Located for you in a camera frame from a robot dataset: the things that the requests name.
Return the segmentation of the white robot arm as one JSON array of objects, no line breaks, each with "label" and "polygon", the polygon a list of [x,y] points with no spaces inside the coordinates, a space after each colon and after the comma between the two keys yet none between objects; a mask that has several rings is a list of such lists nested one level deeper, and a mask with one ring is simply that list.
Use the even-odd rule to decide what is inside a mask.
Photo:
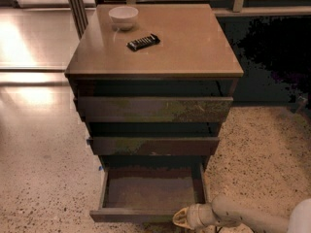
[{"label": "white robot arm", "polygon": [[311,199],[298,203],[290,218],[283,218],[243,207],[233,199],[219,194],[210,203],[192,204],[181,209],[172,221],[175,225],[190,230],[244,224],[256,233],[311,233]]}]

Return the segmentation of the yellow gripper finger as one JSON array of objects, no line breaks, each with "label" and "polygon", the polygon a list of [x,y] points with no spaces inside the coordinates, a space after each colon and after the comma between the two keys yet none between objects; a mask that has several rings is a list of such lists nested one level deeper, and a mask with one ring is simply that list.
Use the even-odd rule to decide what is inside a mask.
[{"label": "yellow gripper finger", "polygon": [[172,222],[179,227],[190,229],[189,208],[183,208],[178,211],[173,217]]}]

